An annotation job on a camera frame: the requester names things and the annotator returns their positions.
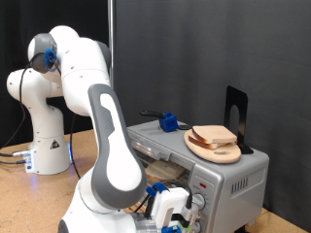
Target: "blue light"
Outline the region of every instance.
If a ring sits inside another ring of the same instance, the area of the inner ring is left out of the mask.
[[[69,151],[69,156],[70,156],[70,162],[72,162],[72,152],[70,150],[70,143],[68,143],[68,151]]]

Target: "table surface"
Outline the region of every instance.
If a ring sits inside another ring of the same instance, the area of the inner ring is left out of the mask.
[[[65,140],[69,142],[69,135],[65,136]],[[1,152],[25,150],[28,145],[8,147]],[[73,153],[82,176],[93,166],[97,157],[93,130],[74,134]],[[0,158],[2,161],[20,160]],[[43,176],[25,173],[24,165],[0,164],[0,232],[56,233],[58,223],[71,203],[77,182],[73,165],[60,174]],[[306,233],[265,209],[247,230],[252,233]]]

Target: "black curtain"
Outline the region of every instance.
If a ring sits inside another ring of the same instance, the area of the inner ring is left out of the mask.
[[[127,125],[171,111],[224,124],[248,94],[246,144],[270,157],[264,204],[311,232],[311,1],[116,0],[115,84]]]
[[[7,78],[11,72],[23,69],[27,64],[27,48],[31,39],[39,33],[49,33],[57,25],[70,26],[81,37],[108,45],[107,1],[0,1],[0,146],[8,141],[22,117],[18,101],[7,90]],[[48,104],[63,112],[65,133],[69,133],[73,113],[66,107],[63,97],[48,99]],[[74,131],[90,128],[90,118],[78,116]],[[10,145],[31,142],[32,134],[27,112],[25,123]]]

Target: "blue object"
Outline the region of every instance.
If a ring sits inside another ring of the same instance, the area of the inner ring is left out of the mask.
[[[182,233],[182,229],[178,225],[165,227],[162,228],[161,233]]]
[[[151,195],[152,197],[156,197],[156,191],[151,188],[151,187],[147,187],[146,191],[148,192],[149,195]]]
[[[153,187],[156,188],[159,193],[162,193],[162,191],[166,190],[166,186],[163,183],[155,183]]]
[[[47,69],[51,72],[54,72],[56,70],[56,67],[54,67],[53,69],[50,69],[50,64],[55,63],[55,66],[59,64],[59,59],[56,56],[56,53],[51,49],[47,49],[45,51],[45,61],[46,61]]]
[[[166,132],[171,132],[179,128],[177,123],[177,117],[172,115],[171,112],[164,113],[166,118],[159,118],[159,125]]]

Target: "black cable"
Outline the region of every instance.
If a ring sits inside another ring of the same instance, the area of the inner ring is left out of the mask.
[[[60,70],[59,70],[59,68],[58,68],[58,64],[56,65],[55,62],[54,62],[54,60],[52,61],[52,63],[53,63],[54,66],[56,67],[56,69],[57,69],[57,71],[58,71],[58,73],[59,73],[59,75],[60,75],[60,77],[61,77],[61,72],[60,72]]]
[[[137,207],[137,209],[134,211],[134,213],[137,213],[137,212],[139,211],[139,209],[141,209],[142,206],[144,206],[144,204],[147,202],[147,200],[148,200],[149,198],[150,198],[150,194],[148,194],[148,195],[145,197],[144,201],[140,204],[139,207]]]
[[[11,136],[11,138],[8,140],[7,143],[5,143],[5,145],[3,145],[0,150],[4,147],[6,147],[11,141],[12,139],[16,136],[16,134],[18,133],[18,131],[20,130],[25,118],[26,118],[26,111],[24,109],[24,106],[22,105],[22,101],[21,101],[21,87],[22,87],[22,82],[23,82],[23,76],[25,74],[25,72],[27,71],[28,68],[31,67],[31,63],[32,61],[39,55],[40,53],[37,53],[36,55],[34,55],[31,60],[29,61],[29,63],[26,65],[26,67],[24,68],[22,74],[21,74],[21,79],[20,79],[20,83],[19,83],[19,104],[20,104],[20,107],[21,107],[21,110],[22,110],[22,119],[16,129],[16,131],[14,132],[14,134]]]
[[[0,161],[0,163],[4,163],[4,164],[23,164],[23,163],[26,163],[25,160],[19,160],[19,161],[16,161],[16,162],[4,162],[4,161]]]
[[[78,172],[78,169],[77,169],[77,166],[76,166],[76,163],[75,163],[75,159],[74,159],[74,153],[72,151],[72,134],[73,134],[73,131],[74,131],[74,125],[75,125],[75,119],[76,119],[76,114],[74,114],[74,117],[72,118],[72,122],[71,122],[71,130],[70,130],[70,151],[71,151],[71,160],[72,160],[72,164],[74,165],[75,167],[75,170],[76,170],[76,173],[77,173],[77,176],[78,178],[80,179],[80,174]]]
[[[59,73],[59,75],[60,75],[60,77],[61,77],[61,72],[60,72],[60,70],[59,70],[59,68],[58,68],[58,64],[56,65],[55,64],[55,62],[54,62],[54,60],[52,60],[52,63],[54,64],[54,66],[56,67],[56,69],[57,69],[57,71],[58,71],[58,73]],[[72,151],[72,134],[73,134],[73,132],[74,132],[74,125],[75,125],[75,119],[76,119],[76,114],[74,114],[74,116],[73,116],[73,118],[72,118],[72,121],[71,121],[71,129],[70,129],[70,152],[71,152],[71,161],[72,161],[72,164],[74,165],[74,168],[75,168],[75,170],[76,170],[76,173],[77,173],[77,176],[78,176],[78,178],[80,179],[81,177],[80,177],[80,174],[79,174],[79,172],[78,172],[78,169],[77,169],[77,166],[76,166],[76,163],[75,163],[75,159],[74,159],[74,153],[73,153],[73,151]]]
[[[191,206],[192,206],[192,191],[191,191],[190,187],[186,183],[183,183],[183,182],[180,182],[180,181],[168,180],[168,181],[163,182],[163,184],[166,184],[166,183],[177,183],[177,184],[180,184],[183,187],[186,187],[188,189],[189,197],[188,197],[187,202],[186,202],[186,207],[188,209],[191,209]]]
[[[11,153],[0,153],[0,156],[2,157],[13,157]]]

